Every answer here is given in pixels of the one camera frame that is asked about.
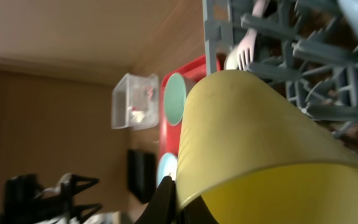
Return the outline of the light blue plate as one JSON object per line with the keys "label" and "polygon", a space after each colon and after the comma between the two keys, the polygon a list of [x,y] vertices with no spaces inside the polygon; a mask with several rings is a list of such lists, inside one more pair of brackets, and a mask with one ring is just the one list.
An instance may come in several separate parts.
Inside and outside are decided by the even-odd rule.
{"label": "light blue plate", "polygon": [[158,187],[164,177],[169,176],[173,181],[177,178],[178,159],[171,152],[166,152],[159,160],[156,186]]}

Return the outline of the white plastic fork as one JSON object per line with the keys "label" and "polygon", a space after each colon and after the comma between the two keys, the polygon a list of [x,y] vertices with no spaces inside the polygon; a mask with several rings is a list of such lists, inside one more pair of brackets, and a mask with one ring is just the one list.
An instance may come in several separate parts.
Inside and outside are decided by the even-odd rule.
{"label": "white plastic fork", "polygon": [[[252,15],[262,17],[269,5],[269,2],[269,0],[257,0],[254,4]],[[247,66],[253,62],[256,38],[257,31],[253,28],[249,28],[237,46],[237,61],[239,70],[245,71]]]}

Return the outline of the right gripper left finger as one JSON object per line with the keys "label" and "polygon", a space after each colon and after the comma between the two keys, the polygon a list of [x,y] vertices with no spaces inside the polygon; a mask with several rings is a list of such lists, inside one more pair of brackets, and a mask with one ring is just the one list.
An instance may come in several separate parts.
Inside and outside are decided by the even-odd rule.
{"label": "right gripper left finger", "polygon": [[165,176],[135,224],[171,224],[175,218],[175,182]]}

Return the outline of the green plastic bowl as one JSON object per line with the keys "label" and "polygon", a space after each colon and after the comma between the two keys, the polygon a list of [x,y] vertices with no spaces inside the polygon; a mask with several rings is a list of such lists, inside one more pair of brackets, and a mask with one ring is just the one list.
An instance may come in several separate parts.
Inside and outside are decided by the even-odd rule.
{"label": "green plastic bowl", "polygon": [[181,122],[187,96],[195,84],[195,81],[180,73],[174,73],[169,77],[164,91],[163,108],[167,122],[171,126]]}

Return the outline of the yellow plastic cup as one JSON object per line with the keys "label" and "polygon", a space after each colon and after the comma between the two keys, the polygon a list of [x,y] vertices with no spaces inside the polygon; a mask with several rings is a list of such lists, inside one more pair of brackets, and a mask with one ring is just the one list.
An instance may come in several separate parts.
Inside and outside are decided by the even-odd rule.
{"label": "yellow plastic cup", "polygon": [[220,71],[190,91],[177,203],[218,223],[358,223],[358,157],[255,75]]}

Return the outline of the white plastic spoon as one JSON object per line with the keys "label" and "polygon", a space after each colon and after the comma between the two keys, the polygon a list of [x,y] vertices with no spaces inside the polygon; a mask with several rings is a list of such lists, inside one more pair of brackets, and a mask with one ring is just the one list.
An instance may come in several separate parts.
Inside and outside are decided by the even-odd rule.
{"label": "white plastic spoon", "polygon": [[227,55],[224,62],[225,70],[236,70],[238,69],[238,60],[237,60],[237,49],[238,46],[234,46],[231,52]]}

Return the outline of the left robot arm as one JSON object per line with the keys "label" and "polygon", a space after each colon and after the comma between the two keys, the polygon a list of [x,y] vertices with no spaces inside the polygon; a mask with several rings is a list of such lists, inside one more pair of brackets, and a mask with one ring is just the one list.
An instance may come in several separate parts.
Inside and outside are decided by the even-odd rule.
{"label": "left robot arm", "polygon": [[13,177],[5,183],[0,223],[40,223],[55,218],[84,223],[103,206],[75,205],[75,196],[98,183],[98,178],[67,173],[55,187],[45,188],[35,174]]}

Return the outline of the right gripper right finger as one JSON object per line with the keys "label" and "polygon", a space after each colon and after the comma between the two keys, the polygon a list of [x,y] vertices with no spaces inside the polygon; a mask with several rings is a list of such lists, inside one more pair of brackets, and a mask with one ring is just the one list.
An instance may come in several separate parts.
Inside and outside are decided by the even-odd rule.
{"label": "right gripper right finger", "polygon": [[218,224],[202,196],[195,198],[180,213],[180,224]]}

